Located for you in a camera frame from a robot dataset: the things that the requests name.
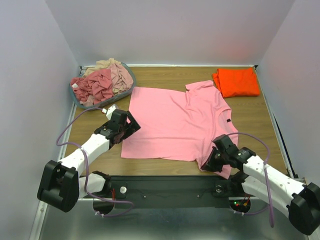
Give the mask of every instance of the metal floor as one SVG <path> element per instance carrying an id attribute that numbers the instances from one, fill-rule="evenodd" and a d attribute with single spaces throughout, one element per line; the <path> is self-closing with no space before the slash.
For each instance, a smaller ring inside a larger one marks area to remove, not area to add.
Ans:
<path id="1" fill-rule="evenodd" d="M 116 218 L 95 216 L 92 200 L 78 201 L 68 213 L 48 206 L 41 240 L 307 240 L 276 209 L 275 227 L 269 213 L 234 214 L 227 208 L 133 209 Z M 266 206 L 252 200 L 250 212 Z M 123 211 L 115 209 L 112 213 Z"/>

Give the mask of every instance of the screw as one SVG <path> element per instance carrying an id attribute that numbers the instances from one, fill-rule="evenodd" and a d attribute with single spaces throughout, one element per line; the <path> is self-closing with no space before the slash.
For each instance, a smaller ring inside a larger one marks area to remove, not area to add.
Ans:
<path id="1" fill-rule="evenodd" d="M 222 186 L 220 186 L 220 185 L 217 185 L 217 186 L 215 186 L 215 191 L 219 194 L 219 193 L 222 193 Z"/>
<path id="2" fill-rule="evenodd" d="M 125 194 L 127 192 L 127 188 L 125 186 L 120 187 L 120 193 Z"/>

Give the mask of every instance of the beige cloth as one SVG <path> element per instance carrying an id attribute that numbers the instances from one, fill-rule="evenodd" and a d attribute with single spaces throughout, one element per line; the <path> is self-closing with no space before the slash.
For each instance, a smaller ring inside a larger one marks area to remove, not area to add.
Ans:
<path id="1" fill-rule="evenodd" d="M 94 71 L 100 70 L 100 69 L 106 69 L 109 67 L 111 64 L 117 64 L 121 65 L 120 61 L 115 60 L 114 58 L 109 58 L 109 60 L 100 60 L 96 62 L 96 65 L 93 67 L 88 67 L 83 74 L 83 78 L 88 76 L 89 74 L 92 74 Z"/>
<path id="2" fill-rule="evenodd" d="M 114 95 L 123 93 L 129 90 L 134 84 L 134 80 L 128 70 L 121 64 L 111 64 L 107 69 L 110 69 L 112 79 L 112 92 Z"/>
<path id="3" fill-rule="evenodd" d="M 87 101 L 79 101 L 85 107 L 90 107 L 94 105 L 95 97 L 93 95 L 89 95 Z"/>

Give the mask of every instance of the pile of pink clothes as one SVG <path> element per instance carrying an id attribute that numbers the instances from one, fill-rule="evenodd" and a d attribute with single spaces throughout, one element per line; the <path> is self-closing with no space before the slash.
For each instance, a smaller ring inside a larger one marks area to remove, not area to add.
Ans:
<path id="1" fill-rule="evenodd" d="M 133 84 L 127 69 L 113 58 L 97 61 L 95 67 L 88 67 L 82 77 L 74 77 L 70 82 L 76 99 L 85 107 L 125 92 Z"/>

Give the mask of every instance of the pink t-shirt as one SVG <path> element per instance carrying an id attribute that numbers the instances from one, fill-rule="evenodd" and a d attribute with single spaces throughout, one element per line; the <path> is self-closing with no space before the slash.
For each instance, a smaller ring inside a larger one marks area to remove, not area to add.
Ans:
<path id="1" fill-rule="evenodd" d="M 197 161 L 199 168 L 208 159 L 212 140 L 238 132 L 231 122 L 231 108 L 212 80 L 191 83 L 187 91 L 135 87 L 129 111 L 141 129 L 123 141 L 122 158 L 162 158 Z M 231 135 L 237 145 L 238 136 Z M 225 165 L 224 178 L 231 167 Z"/>

